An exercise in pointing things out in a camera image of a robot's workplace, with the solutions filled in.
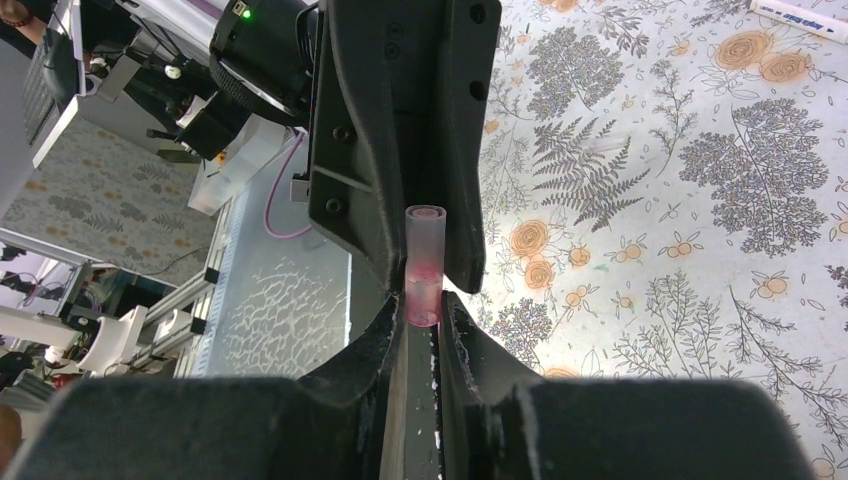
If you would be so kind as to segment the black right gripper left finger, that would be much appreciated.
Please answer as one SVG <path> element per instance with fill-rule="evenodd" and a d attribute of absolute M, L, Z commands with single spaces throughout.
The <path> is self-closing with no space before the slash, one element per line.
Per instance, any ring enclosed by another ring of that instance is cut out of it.
<path fill-rule="evenodd" d="M 51 403 L 10 479 L 399 479 L 403 340 L 389 296 L 365 332 L 299 379 L 122 376 Z"/>

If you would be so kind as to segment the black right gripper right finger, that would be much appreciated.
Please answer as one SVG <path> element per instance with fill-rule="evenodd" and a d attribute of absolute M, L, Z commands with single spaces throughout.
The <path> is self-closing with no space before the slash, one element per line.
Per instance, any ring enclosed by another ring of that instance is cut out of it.
<path fill-rule="evenodd" d="M 441 441 L 449 479 L 809 479 L 777 405 L 728 380 L 548 379 L 444 292 Z"/>

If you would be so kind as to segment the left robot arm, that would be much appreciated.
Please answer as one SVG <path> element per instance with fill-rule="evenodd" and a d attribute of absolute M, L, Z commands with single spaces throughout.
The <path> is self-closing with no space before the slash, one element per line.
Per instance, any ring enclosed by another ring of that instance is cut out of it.
<path fill-rule="evenodd" d="M 309 134 L 313 227 L 402 286 L 405 212 L 447 212 L 445 272 L 480 290 L 478 162 L 497 1 L 230 1 L 205 36 L 218 83 L 248 84 L 267 118 Z"/>

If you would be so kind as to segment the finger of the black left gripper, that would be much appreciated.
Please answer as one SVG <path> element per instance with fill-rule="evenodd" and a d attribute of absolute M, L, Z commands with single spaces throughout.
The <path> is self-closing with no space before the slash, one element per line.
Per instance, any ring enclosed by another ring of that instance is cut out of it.
<path fill-rule="evenodd" d="M 445 272 L 481 289 L 485 266 L 479 154 L 501 20 L 498 1 L 393 1 L 401 29 L 392 99 L 402 204 L 447 211 Z"/>
<path fill-rule="evenodd" d="M 309 157 L 313 226 L 403 284 L 404 198 L 381 1 L 323 1 Z"/>

